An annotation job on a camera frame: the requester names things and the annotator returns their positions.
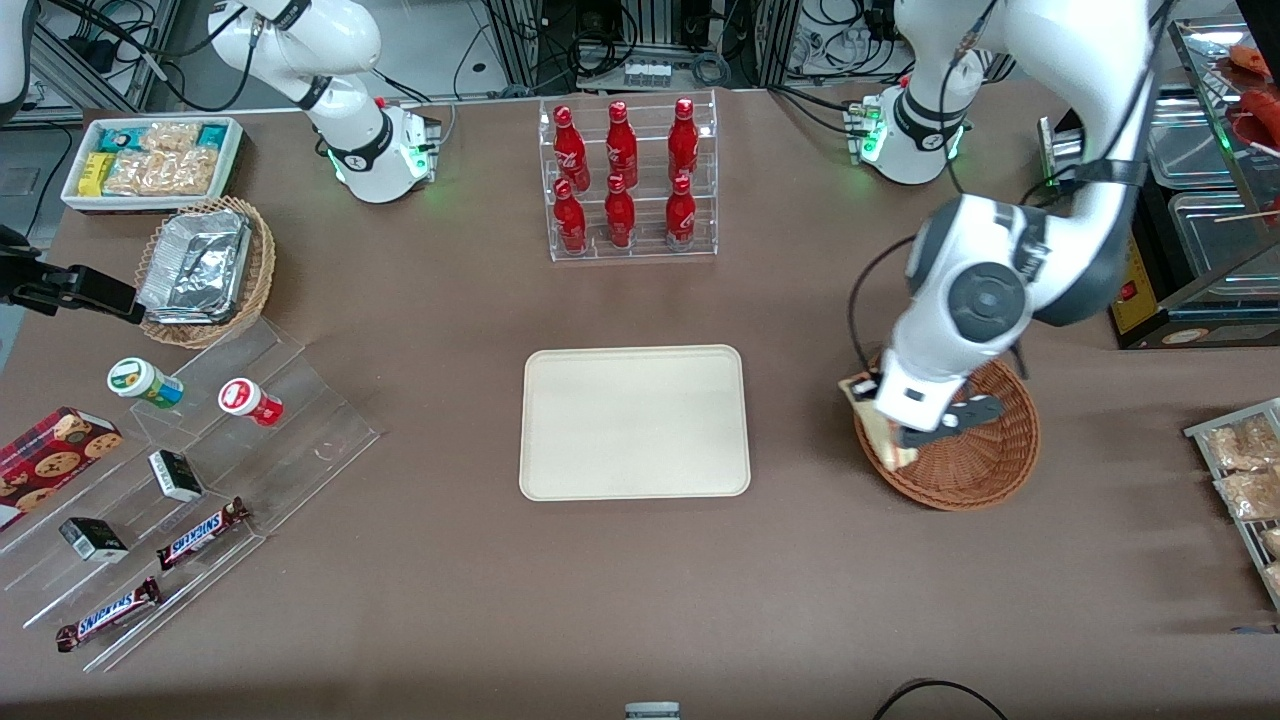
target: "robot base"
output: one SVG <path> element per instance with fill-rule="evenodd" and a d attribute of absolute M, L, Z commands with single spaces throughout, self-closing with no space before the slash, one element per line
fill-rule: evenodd
<path fill-rule="evenodd" d="M 343 168 L 329 154 L 338 179 L 365 202 L 390 202 L 420 184 L 435 181 L 440 154 L 440 127 L 428 127 L 421 115 L 402 108 L 384 108 L 392 120 L 392 141 L 367 170 Z"/>

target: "plastic tray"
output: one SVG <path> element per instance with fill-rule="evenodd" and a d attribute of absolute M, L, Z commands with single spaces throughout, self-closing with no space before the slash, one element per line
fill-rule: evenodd
<path fill-rule="evenodd" d="M 214 178 L 209 183 L 209 192 L 204 195 L 165 195 L 157 197 L 86 197 L 77 193 L 77 184 L 79 183 L 81 173 L 84 170 L 84 161 L 88 159 L 90 152 L 97 147 L 104 131 L 136 128 L 152 122 L 227 126 L 227 136 L 223 138 L 223 146 L 218 151 L 218 165 L 214 167 Z M 195 205 L 202 200 L 216 200 L 223 196 L 227 183 L 232 177 L 232 168 L 236 164 L 236 154 L 239 151 L 243 132 L 241 124 L 227 115 L 163 115 L 155 118 L 93 120 L 84 128 L 84 137 L 81 140 L 79 150 L 76 151 L 76 160 L 67 173 L 67 182 L 63 183 L 63 202 L 68 208 L 73 208 L 81 213 L 147 213 L 177 210 L 178 208 Z"/>
<path fill-rule="evenodd" d="M 521 441 L 535 501 L 740 495 L 742 359 L 727 345 L 535 352 Z"/>

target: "cookie box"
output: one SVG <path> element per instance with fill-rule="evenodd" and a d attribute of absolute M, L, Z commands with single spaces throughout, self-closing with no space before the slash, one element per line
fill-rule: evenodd
<path fill-rule="evenodd" d="M 38 507 L 122 442 L 111 423 L 59 407 L 0 448 L 0 530 Z"/>

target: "metal container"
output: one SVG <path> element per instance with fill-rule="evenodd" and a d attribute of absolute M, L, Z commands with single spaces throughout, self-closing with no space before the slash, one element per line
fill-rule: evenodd
<path fill-rule="evenodd" d="M 1183 192 L 1169 201 L 1169 214 L 1197 275 L 1243 263 L 1262 247 L 1265 241 L 1253 222 L 1213 222 L 1245 213 L 1248 210 L 1238 192 Z M 1236 268 L 1210 292 L 1219 296 L 1280 296 L 1280 245 Z"/>
<path fill-rule="evenodd" d="M 1222 150 L 1194 97 L 1161 97 L 1147 140 L 1151 172 L 1170 190 L 1231 188 Z"/>

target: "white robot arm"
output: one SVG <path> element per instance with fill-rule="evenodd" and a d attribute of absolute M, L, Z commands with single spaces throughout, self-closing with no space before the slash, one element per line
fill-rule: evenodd
<path fill-rule="evenodd" d="M 434 165 L 421 117 L 383 108 L 355 73 L 374 68 L 381 37 L 369 10 L 349 0 L 219 3 L 209 29 L 241 14 L 214 38 L 214 49 L 239 70 L 278 90 L 311 118 L 351 192 L 388 202 L 430 179 Z"/>
<path fill-rule="evenodd" d="M 1005 352 L 1033 319 L 1060 327 L 1110 304 L 1123 279 L 1134 186 L 1146 174 L 1147 3 L 997 0 L 991 6 L 986 27 L 977 26 L 980 46 L 1009 53 L 1075 109 L 1085 131 L 1078 179 L 1087 184 L 1075 195 L 1071 217 L 964 195 L 916 234 L 906 268 L 913 302 L 883 352 L 876 409 L 927 433 L 937 429 L 969 374 Z M 942 172 L 982 85 L 980 64 L 965 46 L 973 42 L 964 36 L 987 8 L 988 0 L 897 0 L 896 19 L 916 51 L 916 70 L 905 90 L 869 99 L 868 106 L 882 113 L 863 146 L 863 159 L 888 178 L 918 183 Z"/>
<path fill-rule="evenodd" d="M 0 0 L 0 126 L 13 119 L 27 99 L 35 27 L 35 0 Z"/>

